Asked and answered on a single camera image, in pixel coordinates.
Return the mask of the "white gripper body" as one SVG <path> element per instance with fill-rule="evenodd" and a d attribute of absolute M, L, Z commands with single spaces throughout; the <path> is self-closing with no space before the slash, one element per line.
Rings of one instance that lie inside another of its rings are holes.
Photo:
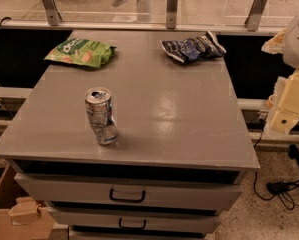
<path fill-rule="evenodd" d="M 270 40 L 266 41 L 261 50 L 269 54 L 282 54 L 284 47 L 285 30 L 280 31 Z"/>

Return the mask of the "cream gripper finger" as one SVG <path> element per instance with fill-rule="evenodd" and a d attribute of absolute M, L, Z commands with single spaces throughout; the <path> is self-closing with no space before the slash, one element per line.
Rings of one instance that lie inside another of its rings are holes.
<path fill-rule="evenodd" d="M 272 105 L 266 132 L 269 135 L 288 135 L 299 122 L 299 69 L 288 78 L 279 77 L 270 98 Z"/>

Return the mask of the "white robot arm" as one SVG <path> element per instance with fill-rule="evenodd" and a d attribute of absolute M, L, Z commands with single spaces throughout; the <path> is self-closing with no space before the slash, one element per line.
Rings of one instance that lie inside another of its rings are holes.
<path fill-rule="evenodd" d="M 299 122 L 299 12 L 288 27 L 265 42 L 261 50 L 280 53 L 283 62 L 294 68 L 288 78 L 277 79 L 265 125 L 267 134 L 288 135 Z"/>

